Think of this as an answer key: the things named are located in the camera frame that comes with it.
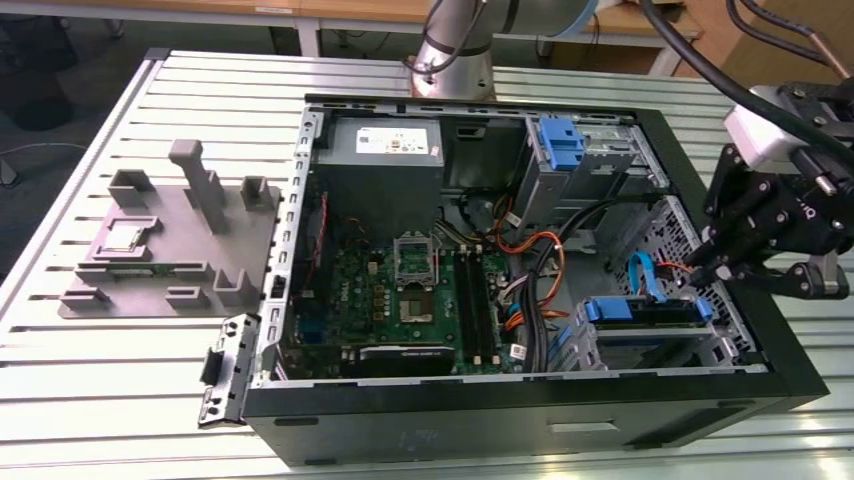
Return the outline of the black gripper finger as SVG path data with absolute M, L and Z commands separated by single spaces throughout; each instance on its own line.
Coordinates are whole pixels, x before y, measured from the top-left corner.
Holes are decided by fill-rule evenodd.
M 844 299 L 848 281 L 838 263 L 839 252 L 810 255 L 787 270 L 767 268 L 761 256 L 736 262 L 715 255 L 707 245 L 692 251 L 692 285 L 715 281 L 736 282 L 768 294 L 799 299 Z
M 688 265 L 732 265 L 747 257 L 759 243 L 761 229 L 753 214 L 766 199 L 767 179 L 747 168 L 739 150 L 727 143 L 703 204 L 701 243 L 684 258 Z

